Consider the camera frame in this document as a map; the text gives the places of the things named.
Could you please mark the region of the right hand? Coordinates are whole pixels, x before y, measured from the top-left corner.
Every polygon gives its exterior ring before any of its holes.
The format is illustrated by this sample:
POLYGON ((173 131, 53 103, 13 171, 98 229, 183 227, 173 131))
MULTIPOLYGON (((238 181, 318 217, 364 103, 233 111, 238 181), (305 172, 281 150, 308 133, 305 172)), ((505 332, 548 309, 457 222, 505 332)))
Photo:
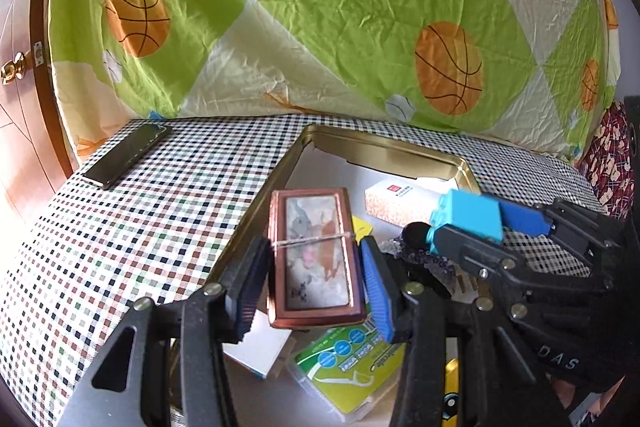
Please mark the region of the right hand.
POLYGON ((615 392, 623 384, 621 378, 612 388, 603 393, 588 393, 585 398, 578 397, 577 387, 566 381, 552 377, 550 383, 562 406, 568 412, 573 426, 593 426, 601 416, 615 392))

